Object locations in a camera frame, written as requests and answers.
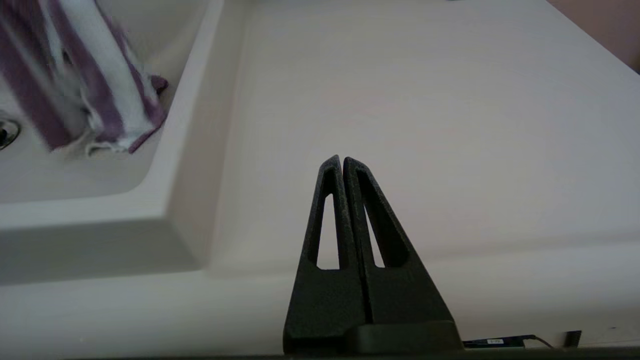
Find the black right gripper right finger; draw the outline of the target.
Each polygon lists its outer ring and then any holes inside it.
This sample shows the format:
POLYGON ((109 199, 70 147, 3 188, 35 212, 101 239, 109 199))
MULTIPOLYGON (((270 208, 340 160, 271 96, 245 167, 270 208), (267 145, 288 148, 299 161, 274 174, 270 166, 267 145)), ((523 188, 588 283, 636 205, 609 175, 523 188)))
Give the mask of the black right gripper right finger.
POLYGON ((454 318, 372 171, 352 157, 343 183, 373 324, 445 322, 454 318))

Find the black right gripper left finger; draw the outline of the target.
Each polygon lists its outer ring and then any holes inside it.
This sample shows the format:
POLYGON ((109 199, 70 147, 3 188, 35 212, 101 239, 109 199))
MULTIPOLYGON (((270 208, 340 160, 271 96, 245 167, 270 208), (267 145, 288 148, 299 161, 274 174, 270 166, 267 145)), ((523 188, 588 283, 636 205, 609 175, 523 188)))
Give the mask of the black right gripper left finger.
POLYGON ((361 256, 342 162, 334 155, 318 169, 283 328, 283 352, 288 356, 363 356, 366 350, 361 333, 366 323, 361 256), (318 266, 323 215, 329 196, 333 198, 336 269, 318 266))

